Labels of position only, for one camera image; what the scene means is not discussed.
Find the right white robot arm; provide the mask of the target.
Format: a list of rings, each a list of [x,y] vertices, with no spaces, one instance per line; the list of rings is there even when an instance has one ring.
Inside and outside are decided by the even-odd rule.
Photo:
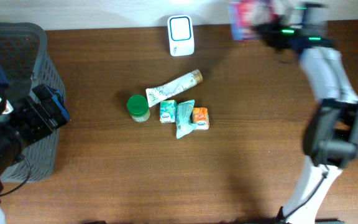
[[[301,19],[290,13],[258,24],[256,33],[277,51],[293,50],[318,107],[303,134],[303,169],[275,223],[317,223],[317,212],[334,181],[358,158],[358,95],[331,39],[326,37],[324,4],[305,2]]]

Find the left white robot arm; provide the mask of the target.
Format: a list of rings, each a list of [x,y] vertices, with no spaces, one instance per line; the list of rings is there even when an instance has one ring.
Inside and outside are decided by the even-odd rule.
[[[22,151],[30,145],[50,136],[69,122],[61,91],[45,84],[32,89],[35,97],[25,96],[10,102],[6,91],[9,81],[0,66],[0,176],[10,166],[24,161],[31,175],[30,162]],[[5,195],[0,180],[0,203]],[[0,208],[0,223],[5,215]]]

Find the teal wet wipes pouch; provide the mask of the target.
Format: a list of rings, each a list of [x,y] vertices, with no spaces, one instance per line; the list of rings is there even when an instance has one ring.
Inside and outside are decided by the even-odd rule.
[[[195,100],[189,100],[177,105],[175,124],[177,127],[176,138],[190,134],[195,130],[196,124],[191,122],[191,114],[195,105]]]

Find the orange pocket tissue pack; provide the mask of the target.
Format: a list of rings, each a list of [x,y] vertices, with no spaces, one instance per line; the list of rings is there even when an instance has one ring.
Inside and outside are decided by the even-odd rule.
[[[192,120],[196,124],[196,130],[208,130],[210,126],[208,109],[205,107],[193,108]]]

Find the white bamboo print tube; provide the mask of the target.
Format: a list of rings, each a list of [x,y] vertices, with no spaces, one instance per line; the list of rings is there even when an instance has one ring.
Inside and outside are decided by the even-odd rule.
[[[164,85],[147,88],[145,92],[149,108],[196,86],[202,81],[203,74],[199,70],[193,70]]]

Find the red purple tissue pack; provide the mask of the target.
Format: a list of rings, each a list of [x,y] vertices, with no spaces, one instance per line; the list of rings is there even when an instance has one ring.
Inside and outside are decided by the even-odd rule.
[[[235,41],[258,38],[256,27],[275,19],[272,0],[235,0],[228,6],[232,38]]]

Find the green lid glass jar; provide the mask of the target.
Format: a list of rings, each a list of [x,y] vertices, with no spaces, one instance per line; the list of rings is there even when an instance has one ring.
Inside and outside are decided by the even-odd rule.
[[[150,117],[148,101],[142,95],[131,96],[127,101],[127,109],[135,122],[142,123]]]

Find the teal pocket tissue pack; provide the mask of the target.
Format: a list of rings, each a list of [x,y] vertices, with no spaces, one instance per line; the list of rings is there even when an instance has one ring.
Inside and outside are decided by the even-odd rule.
[[[175,100],[160,102],[160,122],[174,123],[176,118],[177,103]]]

